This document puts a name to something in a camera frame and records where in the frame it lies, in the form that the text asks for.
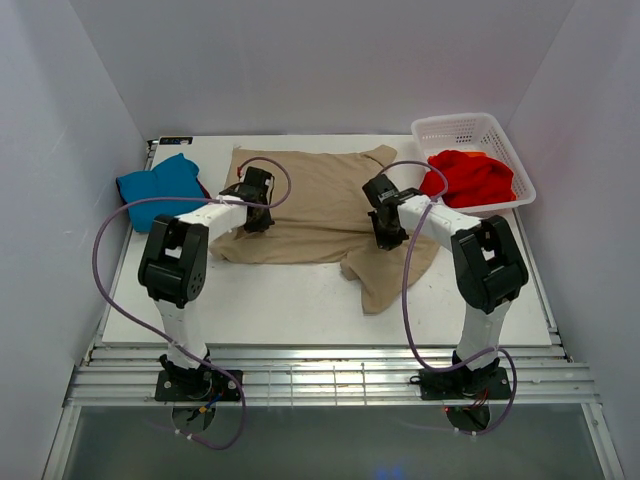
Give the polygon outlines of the beige t shirt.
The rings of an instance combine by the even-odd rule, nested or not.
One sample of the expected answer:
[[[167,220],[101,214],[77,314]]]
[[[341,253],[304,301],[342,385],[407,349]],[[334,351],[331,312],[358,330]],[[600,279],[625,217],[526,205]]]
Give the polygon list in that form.
[[[264,233],[238,228],[213,241],[211,253],[239,264],[337,263],[343,276],[357,281],[366,314],[388,309],[401,292],[404,263],[411,263],[410,283],[429,269],[438,244],[420,237],[412,252],[405,245],[377,247],[363,185],[397,156],[380,145],[354,153],[307,153],[234,149],[226,183],[238,170],[254,166],[275,177],[275,196],[284,202],[272,209],[274,225]]]

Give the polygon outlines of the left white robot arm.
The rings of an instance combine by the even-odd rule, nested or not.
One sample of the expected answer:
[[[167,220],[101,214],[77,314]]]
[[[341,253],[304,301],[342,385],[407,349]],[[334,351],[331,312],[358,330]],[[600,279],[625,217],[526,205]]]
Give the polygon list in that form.
[[[170,337],[161,365],[170,373],[193,373],[208,358],[193,305],[206,281],[208,246],[237,228],[264,232],[274,221],[266,207],[274,176],[248,167],[240,181],[212,203],[178,216],[159,215],[151,226],[138,270]]]

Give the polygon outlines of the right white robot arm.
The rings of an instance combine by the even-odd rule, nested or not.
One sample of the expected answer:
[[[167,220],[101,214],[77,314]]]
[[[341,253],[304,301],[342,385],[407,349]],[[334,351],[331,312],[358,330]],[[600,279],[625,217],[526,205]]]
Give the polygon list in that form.
[[[401,280],[401,308],[405,334],[414,357],[429,373],[445,375],[481,371],[495,364],[504,319],[529,272],[505,218],[487,219],[458,212],[438,198],[415,188],[403,191],[384,174],[369,180],[362,190],[377,246],[390,251],[409,242]],[[466,303],[463,330],[450,367],[433,367],[418,353],[408,308],[409,270],[419,236],[436,241],[452,254],[458,291]]]

